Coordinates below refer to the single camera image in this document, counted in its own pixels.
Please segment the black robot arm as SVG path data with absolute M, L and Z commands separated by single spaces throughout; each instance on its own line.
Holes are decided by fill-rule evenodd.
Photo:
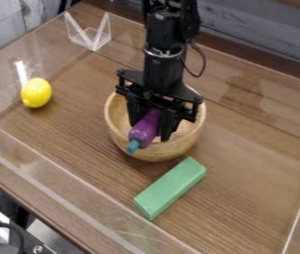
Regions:
M 165 142 L 182 120 L 195 122 L 203 98 L 183 83 L 187 46 L 194 45 L 200 16 L 196 0 L 141 0 L 145 41 L 141 70 L 119 69 L 115 92 L 125 98 L 128 123 L 136 124 L 149 108 L 161 111 L 156 135 Z

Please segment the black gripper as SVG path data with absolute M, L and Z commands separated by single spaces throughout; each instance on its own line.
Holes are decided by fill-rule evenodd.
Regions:
M 151 107 L 163 110 L 159 134 L 160 141 L 169 140 L 182 120 L 194 122 L 203 98 L 183 83 L 186 47 L 167 53 L 143 48 L 141 70 L 119 69 L 115 92 L 127 100 L 129 125 L 133 126 Z

